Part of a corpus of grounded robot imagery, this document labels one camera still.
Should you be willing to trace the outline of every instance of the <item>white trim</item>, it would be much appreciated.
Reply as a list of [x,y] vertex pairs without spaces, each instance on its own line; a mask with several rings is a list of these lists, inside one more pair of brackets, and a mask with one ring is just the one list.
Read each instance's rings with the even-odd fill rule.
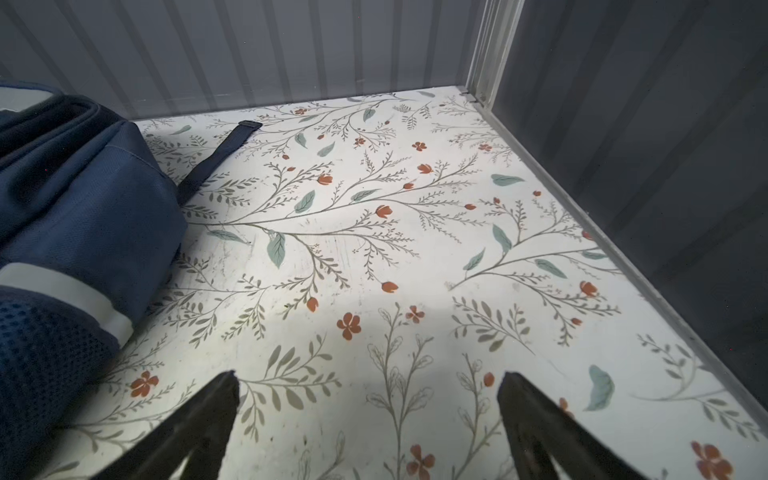
[[0,269],[0,286],[41,293],[82,310],[116,338],[121,348],[134,332],[128,317],[115,310],[103,293],[56,270],[29,263],[9,263]]

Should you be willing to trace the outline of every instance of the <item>white floor with floral pattern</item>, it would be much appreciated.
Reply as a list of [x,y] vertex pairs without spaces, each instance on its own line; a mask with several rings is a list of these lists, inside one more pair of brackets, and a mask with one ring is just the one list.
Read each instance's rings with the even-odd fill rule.
[[38,478],[87,478],[219,372],[221,478],[517,478],[519,371],[649,478],[763,478],[741,406],[454,87],[138,122],[184,211],[144,329]]

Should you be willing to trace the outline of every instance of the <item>corrugated metal wall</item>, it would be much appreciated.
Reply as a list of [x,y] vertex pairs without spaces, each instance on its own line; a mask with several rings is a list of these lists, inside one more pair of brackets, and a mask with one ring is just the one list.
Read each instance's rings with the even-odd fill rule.
[[764,405],[766,25],[765,0],[526,0],[493,107]]
[[128,118],[464,84],[485,0],[0,0],[0,78]]

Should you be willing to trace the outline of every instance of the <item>metal trim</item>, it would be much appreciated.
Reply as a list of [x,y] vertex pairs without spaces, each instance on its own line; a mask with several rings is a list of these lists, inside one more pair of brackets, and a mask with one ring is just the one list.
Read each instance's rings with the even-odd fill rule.
[[496,130],[496,133],[504,140],[528,167],[533,174],[550,190],[555,199],[573,218],[587,227],[592,233],[595,243],[608,255],[612,262],[618,266],[630,282],[640,291],[645,299],[661,315],[672,330],[683,338],[694,353],[709,367],[726,390],[738,401],[739,404],[752,417],[752,420],[763,432],[768,432],[768,411],[755,399],[744,384],[728,369],[720,358],[704,343],[701,337],[688,325],[683,317],[667,302],[661,293],[648,281],[639,269],[619,250],[616,244],[608,238],[605,232],[597,226],[589,214],[584,211],[568,194],[568,192],[555,181],[555,179],[539,164],[535,158],[522,146],[518,139],[497,119],[490,107],[485,107],[479,102],[475,108],[485,121]]

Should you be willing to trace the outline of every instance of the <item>dark plastic piece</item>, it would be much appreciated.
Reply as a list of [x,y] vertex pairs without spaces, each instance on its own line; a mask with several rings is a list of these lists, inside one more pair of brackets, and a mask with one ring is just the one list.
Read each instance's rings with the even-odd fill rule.
[[507,373],[498,404],[520,480],[557,480],[554,457],[573,480],[646,480],[519,373]]
[[233,371],[208,382],[94,480],[161,480],[189,460],[181,480],[218,478],[237,416],[239,382]]

